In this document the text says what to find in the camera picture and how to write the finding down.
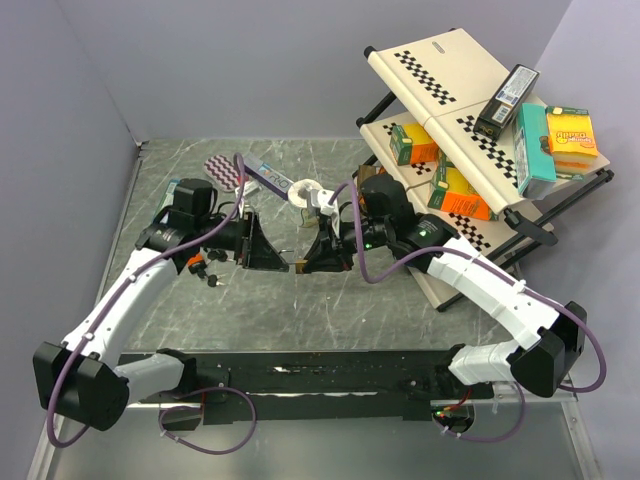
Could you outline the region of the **small brass padlock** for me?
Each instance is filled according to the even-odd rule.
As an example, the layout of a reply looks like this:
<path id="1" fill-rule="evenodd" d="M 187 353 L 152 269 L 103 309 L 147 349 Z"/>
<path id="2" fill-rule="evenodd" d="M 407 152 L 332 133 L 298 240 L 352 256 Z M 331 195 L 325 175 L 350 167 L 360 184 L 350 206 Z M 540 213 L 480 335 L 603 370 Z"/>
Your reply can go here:
<path id="1" fill-rule="evenodd" d="M 299 259 L 295 262 L 295 273 L 296 274 L 304 274 L 305 265 L 307 261 L 305 259 Z"/>

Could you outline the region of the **long shackle brass padlock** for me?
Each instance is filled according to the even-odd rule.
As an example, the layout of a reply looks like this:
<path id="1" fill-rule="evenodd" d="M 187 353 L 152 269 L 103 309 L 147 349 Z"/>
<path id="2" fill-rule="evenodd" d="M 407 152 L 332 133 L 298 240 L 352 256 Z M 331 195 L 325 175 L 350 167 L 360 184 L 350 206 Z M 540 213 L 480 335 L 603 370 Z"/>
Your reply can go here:
<path id="1" fill-rule="evenodd" d="M 296 251 L 294 249 L 281 249 L 279 255 L 288 265 L 294 265 L 296 263 Z"/>

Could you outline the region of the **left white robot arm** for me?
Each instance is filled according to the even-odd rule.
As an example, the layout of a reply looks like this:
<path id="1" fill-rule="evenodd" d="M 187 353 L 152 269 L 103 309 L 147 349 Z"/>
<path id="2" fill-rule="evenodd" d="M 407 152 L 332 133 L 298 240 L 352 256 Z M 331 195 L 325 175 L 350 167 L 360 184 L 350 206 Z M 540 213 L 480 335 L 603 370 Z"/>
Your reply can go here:
<path id="1" fill-rule="evenodd" d="M 154 301 L 203 249 L 226 250 L 237 265 L 286 272 L 289 265 L 266 239 L 257 214 L 215 214 L 217 193 L 202 179 L 182 179 L 173 200 L 140 234 L 124 270 L 94 310 L 58 344 L 44 342 L 33 356 L 41 406 L 52 421 L 64 416 L 99 431 L 125 408 L 160 392 L 177 402 L 198 387 L 196 360 L 161 349 L 141 361 L 119 358 Z"/>

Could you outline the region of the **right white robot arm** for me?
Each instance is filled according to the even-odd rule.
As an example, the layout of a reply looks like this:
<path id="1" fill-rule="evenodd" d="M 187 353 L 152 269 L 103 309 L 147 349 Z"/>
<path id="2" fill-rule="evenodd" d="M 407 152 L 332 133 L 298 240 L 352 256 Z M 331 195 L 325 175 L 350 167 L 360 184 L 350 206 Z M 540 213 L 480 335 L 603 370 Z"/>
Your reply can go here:
<path id="1" fill-rule="evenodd" d="M 403 185 L 390 175 L 347 186 L 354 208 L 351 221 L 342 220 L 335 192 L 308 181 L 292 188 L 291 201 L 318 220 L 318 234 L 298 272 L 348 271 L 365 264 L 366 251 L 386 247 L 398 266 L 408 265 L 454 288 L 511 336 L 498 344 L 452 348 L 436 376 L 444 396 L 459 398 L 471 385 L 489 382 L 514 381 L 543 398 L 562 388 L 584 347 L 585 312 L 580 306 L 555 307 L 536 297 L 449 223 L 416 211 Z"/>

